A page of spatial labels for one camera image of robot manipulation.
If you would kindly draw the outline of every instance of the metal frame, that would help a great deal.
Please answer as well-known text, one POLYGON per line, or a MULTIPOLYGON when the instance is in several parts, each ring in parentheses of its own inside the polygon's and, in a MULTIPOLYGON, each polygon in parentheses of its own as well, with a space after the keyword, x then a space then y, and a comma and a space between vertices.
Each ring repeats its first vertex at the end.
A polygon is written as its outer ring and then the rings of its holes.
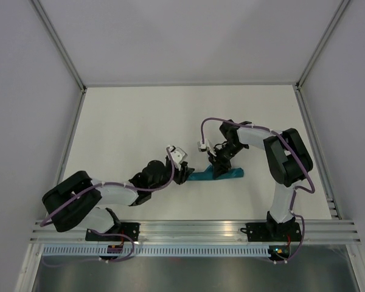
MULTIPOLYGON (((73 142, 75 130, 80 117, 83 101, 86 94, 86 86, 83 84, 73 62, 71 61, 66 49, 64 48, 60 38, 58 37, 46 11, 40 3, 40 0, 29 0, 40 18, 47 33, 51 37, 57 51, 59 52, 64 64, 69 69, 74 80, 78 84, 82 96, 79 100, 78 107, 71 125, 71 131, 68 136, 66 147, 61 160, 60 168, 56 176, 56 183, 62 180, 63 173, 68 161, 70 148, 73 142)), ((319 171, 325 194, 327 196, 328 206, 332 214, 332 220, 306 220, 305 245, 346 245, 349 259, 352 264, 356 280, 361 292, 365 292, 365 255, 360 246, 360 237, 356 231, 356 227, 351 220, 342 220, 340 210, 337 209, 335 197, 333 194, 332 184, 330 182, 329 172, 325 164, 325 159, 322 155, 319 146, 318 137, 316 136, 308 105, 301 93, 301 87, 308 78, 309 73, 313 69, 314 64, 319 58, 323 48, 332 36, 335 27, 339 20, 348 8, 351 0, 342 0, 335 14, 330 20, 322 38, 316 46, 311 58, 309 59, 299 80, 293 84, 299 109, 307 130, 308 138, 311 143, 313 154, 316 160, 316 166, 319 171)), ((243 83, 255 85, 270 85, 278 83, 243 83)), ((225 85, 225 84, 201 84, 201 85, 225 85)), ((235 246, 247 247, 257 246, 257 243, 247 242, 245 234, 239 230, 244 227, 244 224, 252 221, 140 221, 141 233, 138 242, 142 245, 149 246, 235 246)), ((31 291, 37 274, 40 258, 44 251, 44 245, 61 245, 61 246, 94 246, 95 243, 85 241, 84 229, 75 228, 69 232, 57 233, 52 226, 47 226, 41 229, 39 221, 32 226, 33 232, 30 236, 30 244, 27 250, 22 270, 19 275, 18 283, 15 291, 31 291)), ((273 245, 274 243, 261 243, 259 246, 273 245)))

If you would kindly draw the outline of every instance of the vent grille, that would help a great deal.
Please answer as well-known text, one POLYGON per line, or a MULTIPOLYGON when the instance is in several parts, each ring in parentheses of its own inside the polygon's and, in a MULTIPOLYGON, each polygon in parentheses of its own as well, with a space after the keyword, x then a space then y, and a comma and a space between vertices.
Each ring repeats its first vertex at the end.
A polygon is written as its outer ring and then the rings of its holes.
MULTIPOLYGON (((44 256, 113 256, 108 245, 45 245, 44 256)), ((134 256, 144 257, 269 257, 268 245, 139 245, 134 256)), ((121 253, 127 255, 130 245, 121 253)))

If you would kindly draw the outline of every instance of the gray floor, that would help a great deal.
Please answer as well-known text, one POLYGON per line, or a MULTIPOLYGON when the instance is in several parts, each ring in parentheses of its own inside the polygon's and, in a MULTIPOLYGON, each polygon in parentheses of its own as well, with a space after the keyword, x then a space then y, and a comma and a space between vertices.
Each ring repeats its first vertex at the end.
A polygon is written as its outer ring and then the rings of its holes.
MULTIPOLYGON (((78 257, 47 257, 47 263, 78 257)), ((34 291, 359 291, 343 249, 304 246, 287 265, 253 258, 136 257, 122 263, 41 265, 34 291)))

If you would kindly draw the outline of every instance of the white table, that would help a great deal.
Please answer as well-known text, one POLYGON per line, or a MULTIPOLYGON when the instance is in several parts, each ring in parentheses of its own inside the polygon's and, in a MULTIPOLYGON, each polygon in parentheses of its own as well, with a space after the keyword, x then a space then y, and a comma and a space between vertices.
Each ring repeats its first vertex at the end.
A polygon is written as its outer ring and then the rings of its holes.
MULTIPOLYGON (((198 152, 197 141, 206 117, 296 128, 312 156, 291 86, 88 88, 64 177, 86 170, 102 181, 126 181, 149 161, 164 162, 168 144, 184 149, 189 166, 202 171, 209 162, 206 153, 198 152)), ((224 141, 219 126, 208 122, 204 128, 212 142, 224 141)), ((265 152, 242 150, 232 165, 242 167, 245 177, 172 183, 141 206, 109 207, 124 220, 265 219, 274 193, 265 152)), ((331 219, 316 167, 310 175, 316 193, 299 191, 295 212, 306 219, 331 219)))

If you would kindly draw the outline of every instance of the teal cloth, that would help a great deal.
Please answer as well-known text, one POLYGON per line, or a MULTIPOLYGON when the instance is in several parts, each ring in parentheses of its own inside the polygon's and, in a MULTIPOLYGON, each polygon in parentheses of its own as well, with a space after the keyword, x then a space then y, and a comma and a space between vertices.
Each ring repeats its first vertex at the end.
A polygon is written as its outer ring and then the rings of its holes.
MULTIPOLYGON (((188 181, 213 181, 212 178, 212 165, 208 166, 207 169, 203 172, 193 172, 189 177, 188 181)), ((219 179, 230 179, 230 178, 242 178, 245 175, 245 172, 240 167, 237 169, 230 169, 229 172, 224 175, 219 176, 216 181, 219 179)))

